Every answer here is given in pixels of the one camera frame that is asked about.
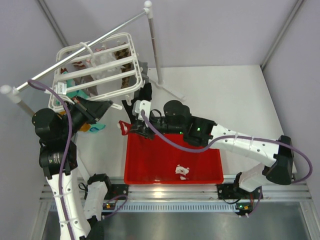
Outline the black sock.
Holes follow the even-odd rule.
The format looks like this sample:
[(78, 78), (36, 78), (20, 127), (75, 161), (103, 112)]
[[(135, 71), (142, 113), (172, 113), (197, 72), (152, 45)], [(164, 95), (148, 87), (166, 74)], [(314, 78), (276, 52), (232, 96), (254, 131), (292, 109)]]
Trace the black sock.
[(122, 105), (128, 115), (130, 123), (133, 125), (136, 122), (136, 117), (133, 115), (133, 106), (128, 105), (126, 100), (122, 100), (121, 103), (122, 103)]
[(152, 84), (150, 82), (145, 83), (142, 88), (138, 90), (137, 96), (135, 99), (139, 101), (146, 100), (148, 102), (152, 101)]

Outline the white plastic sock hanger frame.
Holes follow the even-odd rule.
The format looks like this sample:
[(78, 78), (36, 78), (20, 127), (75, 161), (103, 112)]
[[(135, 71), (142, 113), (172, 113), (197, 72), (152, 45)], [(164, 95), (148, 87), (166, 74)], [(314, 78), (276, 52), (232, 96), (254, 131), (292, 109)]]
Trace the white plastic sock hanger frame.
[(146, 80), (132, 36), (116, 33), (94, 47), (88, 42), (62, 48), (56, 61), (84, 48), (75, 59), (54, 71), (52, 89), (71, 102), (74, 96), (90, 101), (120, 98), (130, 102)]

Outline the grey sock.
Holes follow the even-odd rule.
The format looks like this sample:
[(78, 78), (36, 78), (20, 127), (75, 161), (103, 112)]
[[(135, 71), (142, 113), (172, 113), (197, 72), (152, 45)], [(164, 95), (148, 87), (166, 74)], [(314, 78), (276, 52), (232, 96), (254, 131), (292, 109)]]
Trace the grey sock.
[(147, 84), (150, 82), (150, 78), (148, 76), (148, 63), (147, 62), (143, 62), (143, 61), (138, 61), (139, 63), (139, 67), (141, 68), (141, 76), (142, 79), (144, 80), (144, 82)]

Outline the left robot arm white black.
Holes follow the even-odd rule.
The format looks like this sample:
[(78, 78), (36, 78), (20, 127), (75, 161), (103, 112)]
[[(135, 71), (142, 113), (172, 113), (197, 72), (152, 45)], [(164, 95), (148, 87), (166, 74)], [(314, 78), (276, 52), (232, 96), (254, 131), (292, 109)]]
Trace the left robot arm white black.
[(104, 199), (113, 194), (105, 173), (87, 179), (87, 194), (82, 203), (78, 184), (77, 146), (72, 137), (85, 124), (95, 124), (112, 106), (111, 100), (91, 101), (76, 96), (66, 103), (61, 115), (50, 108), (38, 110), (32, 117), (39, 137), (39, 165), (51, 188), (59, 217), (60, 239), (102, 240)]

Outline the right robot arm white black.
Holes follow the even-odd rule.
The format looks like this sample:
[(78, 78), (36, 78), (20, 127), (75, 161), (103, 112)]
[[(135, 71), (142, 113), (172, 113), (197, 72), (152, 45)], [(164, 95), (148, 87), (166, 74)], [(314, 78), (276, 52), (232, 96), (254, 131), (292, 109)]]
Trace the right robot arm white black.
[(158, 116), (152, 113), (148, 100), (125, 104), (124, 109), (132, 124), (131, 133), (147, 139), (158, 136), (184, 152), (218, 149), (257, 161), (257, 166), (236, 175), (232, 191), (238, 198), (246, 198), (268, 184), (288, 186), (292, 183), (294, 155), (288, 136), (281, 135), (274, 140), (241, 135), (213, 120), (192, 115), (190, 108), (178, 100), (168, 101)]

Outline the mustard yellow sock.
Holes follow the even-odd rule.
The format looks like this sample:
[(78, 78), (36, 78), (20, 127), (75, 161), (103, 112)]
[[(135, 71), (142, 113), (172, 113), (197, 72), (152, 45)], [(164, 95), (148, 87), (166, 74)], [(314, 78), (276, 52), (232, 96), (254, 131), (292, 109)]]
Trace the mustard yellow sock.
[[(59, 112), (61, 116), (67, 117), (67, 113), (65, 111)], [(87, 132), (90, 129), (91, 125), (89, 123), (84, 122), (77, 130), (80, 132)]]

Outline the red plastic bin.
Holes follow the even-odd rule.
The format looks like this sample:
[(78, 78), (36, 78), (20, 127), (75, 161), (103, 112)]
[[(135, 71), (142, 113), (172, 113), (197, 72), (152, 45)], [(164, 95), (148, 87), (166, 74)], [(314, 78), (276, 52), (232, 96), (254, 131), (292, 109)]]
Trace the red plastic bin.
[[(189, 167), (187, 180), (180, 180), (175, 174), (177, 165)], [(158, 136), (147, 139), (135, 133), (128, 135), (124, 169), (127, 185), (221, 184), (223, 181), (221, 155), (217, 149), (186, 152)]]

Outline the brown argyle sock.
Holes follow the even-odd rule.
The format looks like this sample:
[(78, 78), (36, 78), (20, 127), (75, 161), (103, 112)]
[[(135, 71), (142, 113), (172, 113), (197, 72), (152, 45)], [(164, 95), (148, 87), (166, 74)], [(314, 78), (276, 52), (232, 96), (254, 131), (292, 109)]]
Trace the brown argyle sock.
[[(130, 56), (131, 56), (131, 52), (130, 52), (129, 48), (121, 49), (121, 50), (118, 50), (114, 53), (114, 57), (116, 58), (116, 60), (121, 60), (123, 58), (127, 58)], [(132, 67), (133, 67), (133, 65), (130, 62), (130, 63), (126, 63), (126, 64), (122, 65), (120, 67), (120, 69), (121, 69), (122, 73), (125, 73), (125, 72), (131, 71)], [(121, 88), (122, 89), (127, 88), (129, 85), (130, 85), (130, 77), (129, 76), (123, 77), (122, 82), (121, 82)]]

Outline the metal and white drying rack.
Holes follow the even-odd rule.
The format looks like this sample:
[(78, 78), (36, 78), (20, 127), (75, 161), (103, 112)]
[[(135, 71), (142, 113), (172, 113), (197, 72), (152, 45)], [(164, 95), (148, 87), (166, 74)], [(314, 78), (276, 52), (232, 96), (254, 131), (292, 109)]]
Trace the metal and white drying rack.
[(68, 92), (75, 92), (76, 90), (82, 90), (82, 89), (86, 89), (89, 87), (98, 86), (100, 84), (104, 84), (107, 82), (122, 79), (124, 77), (135, 76), (136, 83), (133, 86), (123, 88), (120, 90), (110, 91), (110, 92), (107, 92), (104, 94), (94, 96), (92, 98), (94, 101), (97, 101), (97, 102), (100, 102), (102, 100), (106, 100), (108, 98), (118, 97), (118, 96), (125, 96), (127, 101), (132, 100), (133, 93), (135, 91), (139, 90), (143, 86), (143, 78), (141, 75), (142, 69), (139, 67), (139, 64), (138, 64), (138, 54), (134, 48), (134, 44), (133, 44), (131, 35), (130, 34), (126, 35), (128, 42), (125, 45), (119, 45), (117, 47), (109, 48), (109, 49), (102, 50), (99, 52), (93, 52), (92, 47), (94, 47), (97, 44), (105, 43), (105, 42), (108, 42), (113, 39), (117, 39), (117, 38), (121, 37), (123, 35), (120, 32), (120, 30), (122, 28), (124, 28), (125, 26), (129, 25), (130, 23), (136, 21), (137, 19), (139, 19), (143, 16), (146, 16), (148, 19), (152, 48), (153, 48), (153, 55), (154, 55), (154, 61), (155, 61), (155, 68), (156, 68), (156, 74), (157, 74), (157, 78), (155, 80), (153, 80), (152, 82), (156, 84), (158, 89), (162, 89), (162, 90), (166, 91), (167, 93), (169, 93), (170, 95), (172, 95), (173, 97), (177, 98), (180, 101), (185, 101), (185, 99), (186, 99), (185, 95), (183, 95), (182, 93), (180, 93), (178, 91), (175, 91), (174, 89), (169, 88), (164, 82), (164, 79), (162, 76), (161, 65), (160, 65), (160, 59), (159, 59), (158, 45), (156, 43), (153, 4), (150, 0), (147, 0), (144, 2), (144, 8), (139, 14), (128, 19), (124, 23), (120, 24), (119, 26), (112, 29), (108, 33), (104, 34), (103, 36), (97, 38), (96, 40), (94, 40), (92, 42), (80, 42), (79, 44), (76, 44), (74, 46), (65, 47), (64, 50), (67, 52), (71, 52), (72, 49), (75, 49), (76, 51), (70, 53), (70, 55), (68, 55), (66, 58), (59, 60), (51, 67), (47, 68), (43, 72), (34, 76), (33, 81), (38, 82), (40, 79), (42, 79), (43, 77), (45, 77), (46, 75), (48, 75), (50, 73), (55, 73), (56, 75), (58, 75), (59, 69), (67, 64), (82, 61), (87, 58), (90, 58), (92, 61), (95, 61), (97, 56), (105, 55), (107, 53), (111, 53), (112, 51), (118, 51), (118, 50), (121, 50), (124, 48), (129, 48), (130, 53), (131, 53), (131, 56), (129, 56), (129, 57), (123, 58), (121, 60), (109, 61), (109, 62), (101, 64), (101, 65), (93, 64), (92, 67), (89, 67), (89, 68), (86, 68), (84, 70), (80, 70), (80, 71), (77, 71), (74, 73), (68, 73), (63, 76), (58, 75), (53, 81), (53, 87), (46, 90), (46, 92), (51, 96), (56, 94), (58, 97), (61, 98), (60, 99), (61, 103), (64, 103), (65, 101), (70, 102), (71, 99), (68, 98), (67, 95), (58, 95), (56, 93), (56, 84), (58, 82), (65, 83), (65, 81), (69, 80), (69, 79), (88, 76), (91, 74), (100, 74), (103, 71), (106, 71), (108, 69), (115, 68), (115, 67), (121, 66), (123, 64), (132, 63), (134, 65), (133, 70), (130, 70), (128, 72), (121, 73), (121, 74), (115, 74), (110, 77), (101, 78), (99, 80), (94, 80), (89, 83), (83, 83), (83, 84), (77, 85), (75, 87), (70, 87), (70, 88), (67, 87), (67, 91), (66, 91), (66, 94), (67, 94)]

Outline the aluminium rail base frame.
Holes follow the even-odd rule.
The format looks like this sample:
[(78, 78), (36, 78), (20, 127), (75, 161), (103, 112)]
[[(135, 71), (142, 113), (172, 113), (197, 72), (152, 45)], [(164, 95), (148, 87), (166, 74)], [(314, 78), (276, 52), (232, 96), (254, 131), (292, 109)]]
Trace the aluminium rail base frame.
[(269, 184), (248, 196), (237, 197), (226, 188), (232, 183), (228, 176), (222, 185), (125, 185), (119, 178), (112, 180), (115, 191), (102, 202), (106, 215), (115, 210), (123, 213), (243, 213), (257, 209), (257, 204), (300, 203), (312, 200), (306, 183)]

